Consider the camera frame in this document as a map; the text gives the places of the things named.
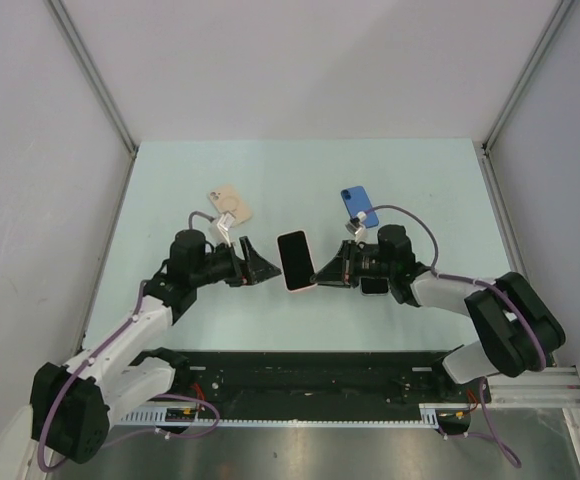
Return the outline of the beige phone case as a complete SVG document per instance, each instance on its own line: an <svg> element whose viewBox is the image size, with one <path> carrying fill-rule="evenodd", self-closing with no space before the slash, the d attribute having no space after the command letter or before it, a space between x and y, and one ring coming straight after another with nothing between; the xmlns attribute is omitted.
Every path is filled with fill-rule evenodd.
<svg viewBox="0 0 580 480"><path fill-rule="evenodd" d="M252 209L248 203L231 184L211 189L207 196L220 214L230 213L235 218L236 225L249 221L253 216Z"/></svg>

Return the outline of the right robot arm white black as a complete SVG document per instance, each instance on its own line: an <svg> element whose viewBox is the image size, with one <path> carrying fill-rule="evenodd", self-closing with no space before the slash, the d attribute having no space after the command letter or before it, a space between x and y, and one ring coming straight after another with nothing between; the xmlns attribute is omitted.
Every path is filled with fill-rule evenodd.
<svg viewBox="0 0 580 480"><path fill-rule="evenodd" d="M515 378L546 368L548 357L566 341L556 317L528 280L508 272L484 281L435 273L419 262L401 225L385 225L377 242L345 240L315 273L319 286L356 288L363 279L381 279L397 303L429 307L471 319L478 340L446 354L431 376L433 393L454 401L468 382L496 374Z"/></svg>

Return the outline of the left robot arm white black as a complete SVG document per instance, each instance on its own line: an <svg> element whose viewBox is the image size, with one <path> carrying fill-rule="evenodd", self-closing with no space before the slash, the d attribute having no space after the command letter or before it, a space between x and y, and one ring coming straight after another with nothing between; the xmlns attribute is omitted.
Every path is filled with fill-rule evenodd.
<svg viewBox="0 0 580 480"><path fill-rule="evenodd" d="M159 358L131 363L189 310L199 288L218 282L254 286L280 275L280 268L261 257L248 238L239 242L242 252L237 254L232 244L209 247L199 230L178 232L162 266L141 282L133 309L107 338L63 364L47 362L36 372L31 437L38 443L42 471L54 469L45 460L47 449L83 464L132 410L162 394L177 400L189 392L186 370Z"/></svg>

